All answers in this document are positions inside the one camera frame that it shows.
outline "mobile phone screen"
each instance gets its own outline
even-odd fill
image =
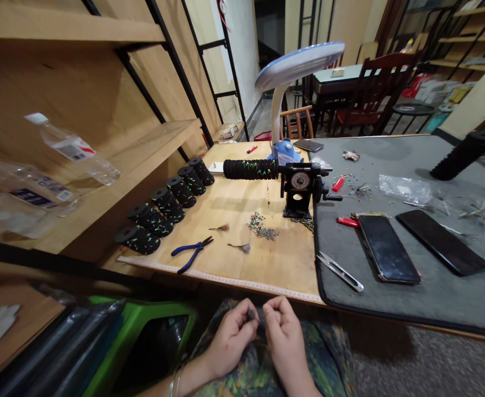
[[[421,276],[389,219],[384,216],[360,215],[358,221],[381,278],[385,281],[419,284]]]
[[[456,274],[469,276],[485,270],[485,259],[425,212],[409,211],[396,218]]]

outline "gray felt mat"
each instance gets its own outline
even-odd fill
[[[332,185],[334,176],[353,174],[346,179],[340,194],[351,191],[347,185],[358,187],[364,182],[371,186],[365,197],[344,198],[342,202],[321,201],[316,205],[316,247],[364,285],[357,293],[323,264],[317,261],[320,295],[329,305],[354,312],[382,315],[418,323],[446,326],[485,334],[485,272],[458,277],[413,237],[396,219],[402,212],[414,210],[403,199],[385,195],[378,189],[379,174],[428,180],[432,190],[442,189],[446,198],[455,196],[485,197],[485,168],[474,163],[448,182],[434,180],[431,170],[451,150],[452,145],[437,136],[363,137],[315,140],[325,147],[310,153],[334,168],[324,178]],[[344,160],[344,150],[356,151],[360,160]],[[478,239],[467,243],[485,258],[483,227],[477,218],[458,219],[462,199],[454,199],[451,216],[438,211],[429,214],[436,221],[464,233],[477,234]],[[374,264],[363,248],[358,229],[336,223],[339,216],[352,212],[382,212],[392,217],[390,222],[408,254],[421,273],[420,285],[408,286],[381,282]]]

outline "bottle label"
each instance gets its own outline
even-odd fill
[[[48,200],[47,198],[42,197],[41,195],[38,195],[37,193],[29,189],[16,189],[16,190],[12,190],[10,193],[13,196],[18,197],[19,199],[24,200],[37,207],[45,207],[45,208],[57,207],[57,205],[53,201]]]
[[[52,147],[72,162],[85,160],[95,155],[95,150],[79,137],[58,142]]]
[[[42,179],[37,181],[37,184],[54,193],[57,193],[56,198],[60,201],[66,201],[73,195],[68,189],[65,188],[64,185],[60,184],[55,179],[49,178],[48,176],[43,176]]]

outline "blue lamp base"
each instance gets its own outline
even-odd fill
[[[301,156],[296,153],[294,146],[290,142],[289,138],[272,145],[272,153],[268,156],[267,160],[278,160],[279,165],[285,165],[287,163],[301,163]]]

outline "hand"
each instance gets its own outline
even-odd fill
[[[263,306],[274,367],[289,396],[319,395],[307,365],[301,324],[284,296]]]
[[[227,312],[213,341],[203,354],[213,379],[230,373],[239,363],[243,350],[255,339],[259,319],[247,321],[249,310],[257,314],[254,304],[246,298]]]

